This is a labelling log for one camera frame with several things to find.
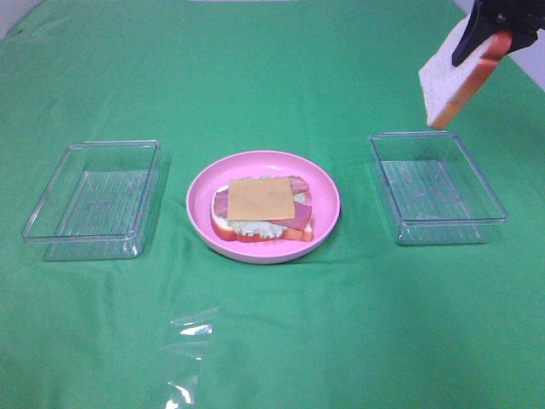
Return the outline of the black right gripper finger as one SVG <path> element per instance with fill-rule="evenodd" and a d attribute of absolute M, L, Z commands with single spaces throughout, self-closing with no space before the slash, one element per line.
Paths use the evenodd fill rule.
<path fill-rule="evenodd" d="M 452 66 L 460 66 L 487 38 L 496 32 L 491 17 L 482 10 L 473 10 L 469 15 L 462 37 L 452 52 Z"/>
<path fill-rule="evenodd" d="M 509 30 L 511 33 L 511 44 L 507 51 L 507 55 L 511 54 L 520 49 L 525 49 L 530 47 L 537 39 L 537 32 L 539 29 L 521 29 L 521 28 L 512 28 Z"/>

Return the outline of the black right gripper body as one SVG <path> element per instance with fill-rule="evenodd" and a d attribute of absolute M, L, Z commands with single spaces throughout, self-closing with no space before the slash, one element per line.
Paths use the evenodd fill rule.
<path fill-rule="evenodd" d="M 523 32 L 544 28 L 544 1 L 489 0 L 479 1 L 476 26 L 495 32 L 512 29 Z"/>

